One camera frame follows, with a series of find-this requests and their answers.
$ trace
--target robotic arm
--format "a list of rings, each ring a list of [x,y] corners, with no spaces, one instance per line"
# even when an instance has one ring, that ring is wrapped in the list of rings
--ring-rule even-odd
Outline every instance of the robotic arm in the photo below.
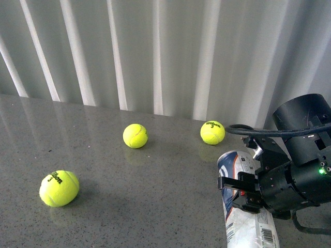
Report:
[[[331,108],[322,95],[290,100],[273,114],[278,131],[232,125],[225,130],[253,149],[261,167],[255,175],[238,173],[238,180],[220,177],[218,188],[238,190],[233,207],[258,213],[265,207],[274,218],[292,219],[306,233],[331,235],[331,230],[300,226],[296,211],[331,202]],[[281,137],[290,156],[270,137]]]

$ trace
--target barcode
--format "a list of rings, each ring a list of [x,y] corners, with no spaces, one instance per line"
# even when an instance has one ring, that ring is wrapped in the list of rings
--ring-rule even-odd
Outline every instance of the barcode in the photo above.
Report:
[[[270,229],[261,228],[262,248],[275,248],[273,232]]]

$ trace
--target white curtain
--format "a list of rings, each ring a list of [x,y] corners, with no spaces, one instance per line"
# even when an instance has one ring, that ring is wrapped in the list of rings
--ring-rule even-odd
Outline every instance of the white curtain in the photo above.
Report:
[[[272,127],[331,103],[331,1],[0,1],[0,93]]]

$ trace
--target speckled stone surface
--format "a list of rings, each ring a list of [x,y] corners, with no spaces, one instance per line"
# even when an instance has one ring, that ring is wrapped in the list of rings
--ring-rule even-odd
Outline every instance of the speckled stone surface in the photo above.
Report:
[[[239,136],[209,146],[201,121],[4,95],[0,117],[0,247],[227,247],[216,161],[245,149]],[[122,140],[132,123],[149,132],[141,149]],[[81,188],[51,208],[39,187],[58,169]],[[299,220],[331,228],[331,206]],[[281,247],[331,244],[275,223]]]

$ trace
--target yellow tennis ball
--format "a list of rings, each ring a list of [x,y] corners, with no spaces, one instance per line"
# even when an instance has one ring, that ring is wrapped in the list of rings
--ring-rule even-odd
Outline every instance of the yellow tennis ball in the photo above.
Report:
[[[140,124],[131,124],[123,132],[123,140],[128,147],[140,148],[148,140],[148,132]]]
[[[59,170],[47,175],[41,182],[40,198],[51,207],[61,207],[78,194],[79,182],[72,172]]]
[[[225,129],[218,121],[211,120],[202,125],[200,135],[207,144],[217,145],[224,139]]]

